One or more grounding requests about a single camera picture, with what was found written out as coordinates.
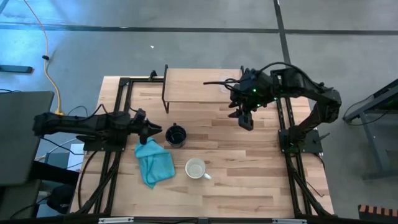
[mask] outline butcher block tabletop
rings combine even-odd
[[[104,77],[98,104],[104,104],[108,111],[114,107],[119,79]],[[161,83],[135,83],[131,106],[142,108],[151,122],[163,127],[163,132],[153,137],[171,152],[175,177],[159,182],[153,189],[146,186],[134,157],[138,136],[130,135],[119,166],[112,216],[294,217],[285,158],[280,153],[277,138],[279,120],[275,103],[253,113],[254,130],[246,131],[238,126],[236,119],[227,117],[234,111],[228,108],[228,103],[173,103],[167,114],[161,96]],[[310,114],[308,100],[291,100],[298,124]],[[165,140],[165,131],[173,123],[187,131],[187,141],[180,149],[172,148]],[[205,161],[211,180],[188,177],[184,167],[193,157]],[[321,161],[312,154],[302,157],[307,182],[322,197],[308,186],[309,189],[324,208],[333,213]],[[83,203],[98,185],[103,158],[104,152],[98,152],[88,164],[81,185]],[[300,190],[297,193],[304,212],[302,193]],[[102,209],[107,195],[106,189]],[[71,212],[76,210],[77,190]]]

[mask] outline white cup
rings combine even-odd
[[[211,176],[206,173],[206,164],[203,160],[198,158],[192,158],[185,164],[185,172],[193,179],[199,179],[203,177],[211,180]]]

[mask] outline black mug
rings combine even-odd
[[[166,131],[166,141],[175,148],[180,148],[185,144],[187,132],[176,123]]]

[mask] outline blue towel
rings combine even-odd
[[[137,143],[134,153],[139,160],[142,179],[148,187],[153,189],[158,181],[175,175],[171,153],[158,145],[154,138],[148,138],[145,145]]]

